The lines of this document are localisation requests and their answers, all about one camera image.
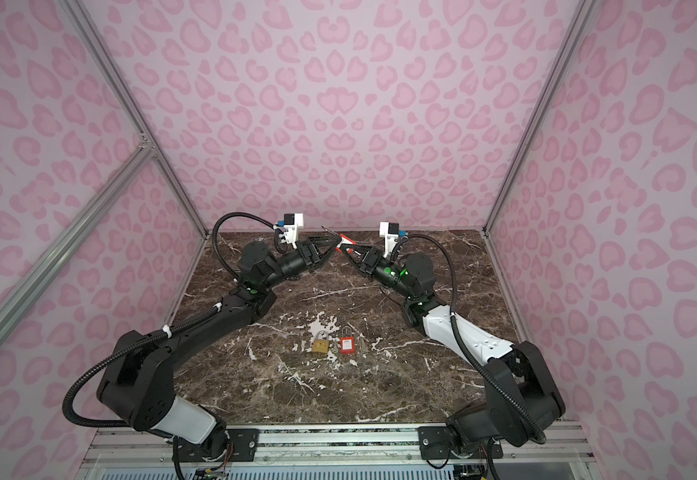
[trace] pink heart pattern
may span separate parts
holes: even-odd
[[[91,437],[60,412],[65,391],[123,333],[165,321],[199,244],[159,169],[146,164],[0,348],[0,452],[8,454],[0,478],[74,476]],[[125,289],[109,288],[123,277]],[[94,393],[86,389],[77,408],[110,417]]]
[[[275,219],[295,208],[312,212],[311,225],[367,228],[382,220],[408,228],[484,225],[494,202],[484,192],[495,192],[507,172],[576,5],[269,0],[243,10],[196,2],[197,11],[189,3],[86,6],[109,33],[152,124],[171,124],[160,140],[207,226],[227,211]],[[133,48],[136,36],[155,47]],[[178,76],[186,81],[171,84]],[[677,83],[690,80],[682,72]],[[205,105],[219,114],[208,115]],[[396,159],[407,151],[406,163],[373,168],[376,154]],[[270,161],[272,154],[285,162]],[[358,162],[330,168],[322,155],[333,164]],[[224,171],[209,172],[210,180],[206,160]],[[411,178],[434,184],[415,215],[399,204]],[[466,178],[471,196],[455,190],[454,181]],[[251,190],[261,182],[269,188]],[[324,209],[331,196],[344,200]],[[241,220],[229,228],[256,226]]]
[[[603,2],[493,238],[605,478],[697,478],[697,2]]]
[[[139,140],[53,2],[0,2],[0,302]]]

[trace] padlock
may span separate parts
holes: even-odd
[[[344,326],[341,335],[341,353],[343,355],[353,353],[353,336],[351,336],[351,329]]]
[[[323,330],[316,334],[314,344],[311,345],[311,351],[314,353],[327,353],[330,351],[330,342],[327,341],[327,331]]]

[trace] heart-patterned wallpaper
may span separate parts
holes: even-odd
[[[208,227],[413,228],[484,224],[577,1],[85,5]]]
[[[0,2],[0,302],[138,143],[55,3]]]
[[[66,390],[123,333],[171,316],[199,244],[149,162],[0,348],[0,480],[74,477],[95,430],[63,417]],[[95,398],[99,378],[76,410],[113,418]]]
[[[697,2],[604,2],[494,234],[611,480],[697,478]]]

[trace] brown marble surface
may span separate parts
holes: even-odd
[[[516,341],[489,256],[476,231],[428,232],[456,265],[458,312],[488,332]],[[375,233],[345,233],[381,245]],[[234,267],[239,250],[260,234],[225,234],[221,248]],[[423,240],[436,266],[439,296],[449,301],[443,256]],[[177,319],[216,302],[233,286],[208,245]],[[407,327],[399,306],[337,253],[315,274],[276,287],[277,302],[259,323],[204,349],[176,372],[176,389],[228,423],[438,422],[483,398],[482,379],[447,348]],[[356,352],[342,355],[347,326]],[[310,352],[316,331],[330,332],[332,352]]]

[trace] red padlock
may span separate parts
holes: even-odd
[[[348,329],[349,336],[345,336],[346,329]],[[341,353],[343,355],[348,355],[350,353],[353,353],[353,336],[350,336],[351,329],[349,329],[347,326],[344,326],[341,334],[343,335],[343,336],[341,336]]]

